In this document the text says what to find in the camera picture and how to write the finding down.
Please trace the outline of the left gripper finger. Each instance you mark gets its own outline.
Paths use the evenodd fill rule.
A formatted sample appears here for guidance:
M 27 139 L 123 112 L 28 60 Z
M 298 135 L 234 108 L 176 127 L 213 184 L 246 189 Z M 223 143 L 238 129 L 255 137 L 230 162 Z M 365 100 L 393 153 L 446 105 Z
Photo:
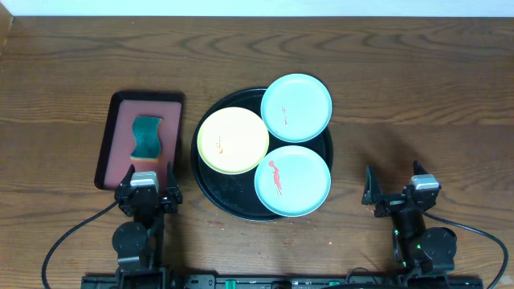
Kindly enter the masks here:
M 179 186 L 173 175 L 173 166 L 170 162 L 167 163 L 166 171 L 166 189 L 168 192 L 178 192 Z
M 123 179 L 121 180 L 119 186 L 124 187 L 130 187 L 130 181 L 132 179 L 132 175 L 135 173 L 135 167 L 134 165 L 130 165 L 128 168 L 127 173 L 124 175 Z

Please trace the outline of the green yellow sponge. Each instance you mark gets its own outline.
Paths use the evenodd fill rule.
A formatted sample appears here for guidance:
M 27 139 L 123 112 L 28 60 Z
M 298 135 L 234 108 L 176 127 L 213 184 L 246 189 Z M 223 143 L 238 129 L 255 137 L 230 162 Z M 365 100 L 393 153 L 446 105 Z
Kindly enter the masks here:
M 161 155 L 161 141 L 158 129 L 161 118 L 137 116 L 133 121 L 132 133 L 135 140 L 130 157 L 135 160 L 156 160 Z

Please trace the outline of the yellow plate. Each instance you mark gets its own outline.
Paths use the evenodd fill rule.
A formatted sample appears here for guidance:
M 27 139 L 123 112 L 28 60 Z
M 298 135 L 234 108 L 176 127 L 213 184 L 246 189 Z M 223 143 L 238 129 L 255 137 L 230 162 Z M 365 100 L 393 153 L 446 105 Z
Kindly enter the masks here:
M 260 116 L 246 108 L 222 108 L 201 124 L 197 148 L 218 173 L 235 175 L 256 167 L 266 156 L 269 132 Z

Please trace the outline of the light blue plate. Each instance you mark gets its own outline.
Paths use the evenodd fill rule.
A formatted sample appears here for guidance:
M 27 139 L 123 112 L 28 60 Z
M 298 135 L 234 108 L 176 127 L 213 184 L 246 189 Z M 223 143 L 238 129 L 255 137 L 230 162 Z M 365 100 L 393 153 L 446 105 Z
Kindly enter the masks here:
M 258 199 L 267 209 L 296 218 L 310 214 L 325 202 L 331 174 L 318 153 L 287 145 L 264 157 L 255 172 L 254 185 Z
M 325 85 L 311 75 L 284 75 L 264 92 L 260 114 L 274 137 L 301 143 L 327 128 L 332 116 L 332 98 Z

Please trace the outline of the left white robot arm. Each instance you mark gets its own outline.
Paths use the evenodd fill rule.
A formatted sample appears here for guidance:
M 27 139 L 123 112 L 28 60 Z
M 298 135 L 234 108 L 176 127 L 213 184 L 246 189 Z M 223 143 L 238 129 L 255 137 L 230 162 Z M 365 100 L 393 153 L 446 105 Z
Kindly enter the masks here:
M 119 265 L 116 287 L 182 288 L 182 278 L 162 262 L 165 215 L 176 213 L 183 200 L 172 165 L 166 166 L 164 191 L 158 189 L 156 181 L 138 184 L 137 178 L 141 175 L 131 165 L 115 190 L 120 210 L 132 218 L 120 225 L 112 236 Z

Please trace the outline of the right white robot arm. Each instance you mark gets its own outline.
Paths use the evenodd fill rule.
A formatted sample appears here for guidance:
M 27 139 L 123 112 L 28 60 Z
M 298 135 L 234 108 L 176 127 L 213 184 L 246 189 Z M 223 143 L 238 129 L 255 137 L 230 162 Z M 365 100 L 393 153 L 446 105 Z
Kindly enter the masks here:
M 447 273 L 455 269 L 457 237 L 446 227 L 426 227 L 423 215 L 436 205 L 442 186 L 418 161 L 414 175 L 401 193 L 384 194 L 371 166 L 361 200 L 373 206 L 376 218 L 391 218 L 394 258 L 404 266 L 396 280 L 404 287 L 449 288 Z

